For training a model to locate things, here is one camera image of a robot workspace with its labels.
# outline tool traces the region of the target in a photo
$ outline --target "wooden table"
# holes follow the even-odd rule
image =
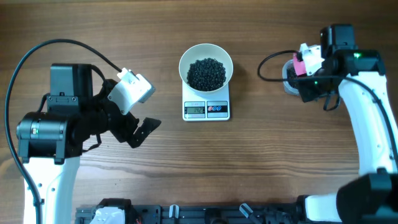
[[[266,83],[256,75],[265,56],[298,49],[303,42],[319,44],[319,30],[332,23],[352,23],[359,47],[380,51],[391,105],[398,110],[398,90],[392,90],[398,82],[395,1],[16,2],[0,5],[1,118],[18,61],[48,39],[82,41],[116,65],[144,74],[157,89],[132,110],[140,119],[162,120],[141,147],[131,149],[105,133],[101,147],[82,155],[73,216],[76,207],[109,197],[161,205],[291,202],[301,194],[335,192],[357,177],[358,153],[345,106],[324,112],[323,100],[302,103],[281,83]],[[178,62],[199,43],[219,45],[233,59],[230,121],[182,119]],[[263,72],[280,77],[288,59],[272,59]],[[14,85],[12,133],[49,91],[55,62],[92,63],[117,79],[115,70],[81,47],[57,44],[39,50]],[[98,92],[101,80],[95,75],[94,85]],[[0,223],[21,223],[23,181],[4,137],[3,119],[0,125]]]

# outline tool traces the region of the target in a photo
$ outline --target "scale display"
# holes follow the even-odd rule
[[[187,113],[188,114],[202,114],[203,113],[203,108],[202,107],[198,107],[198,108],[194,108],[194,107],[189,107],[187,108]]]

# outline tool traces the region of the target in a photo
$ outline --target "white bracket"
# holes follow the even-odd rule
[[[122,224],[126,222],[125,220],[124,210],[116,207],[103,207],[97,209],[90,224]]]
[[[144,103],[155,92],[155,87],[141,74],[134,75],[126,68],[118,73],[121,81],[113,88],[108,99],[116,103],[126,115],[137,102]]]
[[[322,68],[322,62],[325,59],[321,57],[321,47],[319,45],[308,47],[306,43],[301,44],[300,52],[302,53],[308,76],[315,74],[315,72]]]

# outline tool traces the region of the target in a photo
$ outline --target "digital kitchen scale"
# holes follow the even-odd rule
[[[182,83],[182,118],[185,121],[226,121],[230,117],[229,86],[200,96]]]

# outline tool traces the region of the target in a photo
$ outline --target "black beans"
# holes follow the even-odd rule
[[[200,91],[213,91],[223,86],[226,80],[222,63],[212,58],[197,60],[190,65],[188,84]]]

